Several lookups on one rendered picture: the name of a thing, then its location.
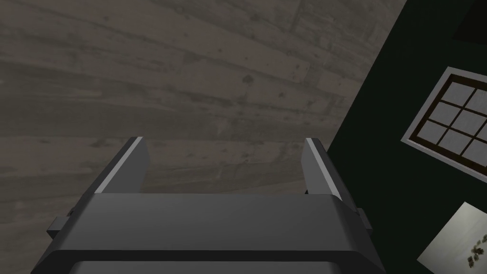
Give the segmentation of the pale wall picture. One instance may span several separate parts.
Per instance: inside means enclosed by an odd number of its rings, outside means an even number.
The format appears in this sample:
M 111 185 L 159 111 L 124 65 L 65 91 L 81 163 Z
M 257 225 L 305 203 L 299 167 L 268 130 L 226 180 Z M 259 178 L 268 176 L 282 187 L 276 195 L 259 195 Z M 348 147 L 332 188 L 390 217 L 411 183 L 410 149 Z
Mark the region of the pale wall picture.
M 433 274 L 487 274 L 487 213 L 464 202 L 417 261 Z

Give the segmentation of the white framed window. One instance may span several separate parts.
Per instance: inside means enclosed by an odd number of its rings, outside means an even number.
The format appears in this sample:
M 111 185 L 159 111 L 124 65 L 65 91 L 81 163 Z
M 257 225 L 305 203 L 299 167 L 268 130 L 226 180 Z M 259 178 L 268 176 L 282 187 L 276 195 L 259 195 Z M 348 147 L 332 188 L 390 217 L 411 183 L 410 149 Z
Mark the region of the white framed window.
M 447 67 L 401 140 L 487 182 L 487 76 Z

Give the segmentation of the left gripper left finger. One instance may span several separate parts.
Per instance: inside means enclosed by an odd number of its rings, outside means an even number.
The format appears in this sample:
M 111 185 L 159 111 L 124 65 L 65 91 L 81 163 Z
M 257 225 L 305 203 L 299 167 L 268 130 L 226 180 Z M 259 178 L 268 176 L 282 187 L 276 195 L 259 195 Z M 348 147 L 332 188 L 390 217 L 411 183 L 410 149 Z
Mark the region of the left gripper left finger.
M 100 193 L 139 193 L 149 165 L 149 153 L 144 137 L 132 137 L 127 148 L 121 149 L 107 166 L 108 173 L 103 177 L 95 194 Z

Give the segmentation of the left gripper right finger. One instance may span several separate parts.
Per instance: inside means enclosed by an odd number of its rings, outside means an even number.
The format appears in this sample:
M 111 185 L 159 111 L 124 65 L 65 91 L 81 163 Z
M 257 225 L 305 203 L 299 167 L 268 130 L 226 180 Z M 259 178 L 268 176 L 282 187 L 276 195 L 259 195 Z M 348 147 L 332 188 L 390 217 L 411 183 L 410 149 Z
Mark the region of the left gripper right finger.
M 330 172 L 311 138 L 305 139 L 301 165 L 308 194 L 334 195 L 341 199 Z

